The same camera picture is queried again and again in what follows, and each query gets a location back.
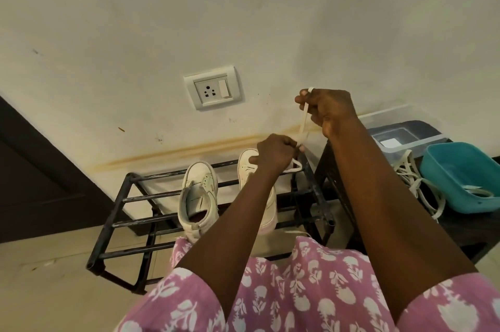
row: short sleeve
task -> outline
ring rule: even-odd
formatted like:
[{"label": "short sleeve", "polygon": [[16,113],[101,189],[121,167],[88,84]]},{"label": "short sleeve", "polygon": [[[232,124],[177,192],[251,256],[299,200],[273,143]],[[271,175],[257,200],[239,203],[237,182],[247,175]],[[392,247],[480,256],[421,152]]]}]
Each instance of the short sleeve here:
[{"label": "short sleeve", "polygon": [[500,330],[500,293],[479,273],[447,279],[413,300],[397,327],[400,332]]},{"label": "short sleeve", "polygon": [[196,274],[176,267],[142,297],[120,322],[119,332],[188,330],[223,331],[221,305],[211,288]]}]

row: pink fabric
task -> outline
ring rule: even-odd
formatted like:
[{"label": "pink fabric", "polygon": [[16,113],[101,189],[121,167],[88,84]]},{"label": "pink fabric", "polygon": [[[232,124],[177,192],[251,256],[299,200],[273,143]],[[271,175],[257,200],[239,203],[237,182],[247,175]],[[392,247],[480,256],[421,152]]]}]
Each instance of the pink fabric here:
[{"label": "pink fabric", "polygon": [[[172,266],[190,247],[186,239],[177,240]],[[227,323],[205,282],[189,270],[176,268],[118,326],[120,332],[398,329],[500,330],[500,293],[478,273],[448,279],[417,297],[396,328],[367,256],[297,237],[283,269],[266,259],[248,260]]]}]

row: person's left hand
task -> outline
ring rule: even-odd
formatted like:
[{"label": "person's left hand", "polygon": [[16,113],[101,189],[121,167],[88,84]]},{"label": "person's left hand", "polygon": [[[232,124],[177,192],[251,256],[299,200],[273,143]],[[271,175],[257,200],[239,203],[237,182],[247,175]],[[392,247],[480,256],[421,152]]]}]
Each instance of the person's left hand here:
[{"label": "person's left hand", "polygon": [[259,169],[279,175],[290,165],[291,159],[296,158],[304,147],[297,146],[297,142],[285,135],[275,133],[257,144],[258,156],[248,159],[251,164],[258,165]]}]

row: black metal shoe rack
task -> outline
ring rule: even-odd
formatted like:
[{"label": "black metal shoe rack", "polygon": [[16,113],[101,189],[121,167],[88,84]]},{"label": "black metal shoe rack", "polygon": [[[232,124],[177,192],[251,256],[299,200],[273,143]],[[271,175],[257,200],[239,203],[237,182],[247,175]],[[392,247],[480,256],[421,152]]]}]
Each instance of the black metal shoe rack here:
[{"label": "black metal shoe rack", "polygon": [[[296,174],[291,176],[291,191],[285,194],[277,195],[277,206],[278,212],[291,211],[294,210],[293,220],[279,222],[276,225],[276,229],[287,228],[287,227],[299,227],[304,226],[305,230],[311,235],[313,239],[322,245],[326,245],[330,235],[332,234],[335,222],[334,217],[330,212],[330,209],[325,201],[322,193],[322,189],[315,180],[315,175],[309,165],[308,159],[304,154],[300,154],[300,162],[303,165],[303,173],[309,185],[306,190],[297,189]],[[226,161],[218,164],[212,165],[213,168],[221,168],[229,165],[236,165],[237,160]],[[89,261],[87,262],[86,268],[90,270],[97,276],[104,277],[111,282],[120,285],[121,287],[135,293],[135,294],[145,294],[145,287],[147,285],[155,284],[161,280],[161,278],[147,279],[149,273],[149,267],[151,265],[151,259],[154,251],[159,251],[162,249],[172,248],[175,244],[174,241],[165,242],[162,244],[155,244],[156,237],[162,234],[172,234],[175,232],[180,232],[183,230],[182,227],[178,227],[178,217],[177,213],[163,215],[159,209],[159,205],[154,201],[167,196],[179,195],[181,190],[167,191],[165,193],[158,194],[148,194],[142,182],[148,180],[155,180],[158,178],[173,177],[183,175],[186,170],[169,171],[167,173],[160,173],[151,176],[140,176],[135,173],[128,173],[123,180],[122,187],[118,192],[118,196],[115,200],[115,205],[108,219],[106,220],[103,229],[97,238],[96,245],[94,246]],[[222,182],[218,184],[218,187],[232,186],[238,184],[238,180]],[[141,192],[142,196],[128,197],[128,193],[135,185]],[[148,201],[153,210],[153,216],[150,218],[136,219],[132,221],[120,222],[117,221],[117,217],[123,209],[126,203]],[[313,203],[317,203],[318,209],[320,210],[320,215],[311,215],[311,206]],[[224,211],[230,206],[230,203],[218,205],[218,213],[222,215]],[[324,235],[321,236],[317,227],[316,222],[322,220],[324,224]],[[135,247],[130,249],[125,249],[121,251],[106,252],[108,248],[111,236],[116,228],[132,227],[140,225],[151,225],[149,228],[149,233],[147,235],[146,245],[144,247]],[[114,274],[106,270],[106,265],[104,264],[105,259],[111,259],[115,257],[128,256],[131,254],[142,254],[141,267],[139,269],[139,274],[135,284],[131,284]],[[283,259],[290,256],[291,252],[277,254],[275,256],[266,257],[269,260]]]}]

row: sneaker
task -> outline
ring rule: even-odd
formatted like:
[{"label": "sneaker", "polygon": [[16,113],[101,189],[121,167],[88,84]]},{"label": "sneaker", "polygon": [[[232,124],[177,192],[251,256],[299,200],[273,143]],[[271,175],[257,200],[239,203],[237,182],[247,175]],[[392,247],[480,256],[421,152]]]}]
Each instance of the sneaker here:
[{"label": "sneaker", "polygon": [[217,176],[210,164],[198,161],[187,169],[180,192],[178,218],[192,243],[217,221]]},{"label": "sneaker", "polygon": [[[240,180],[240,190],[247,183],[249,176],[257,170],[257,165],[249,163],[248,159],[251,156],[258,155],[259,151],[257,149],[247,149],[241,153],[240,159],[238,160],[238,180]],[[276,227],[277,222],[278,208],[276,206],[276,190],[273,186],[269,197],[267,198],[266,210],[264,211],[264,216],[260,222],[258,234],[268,234]]]}]

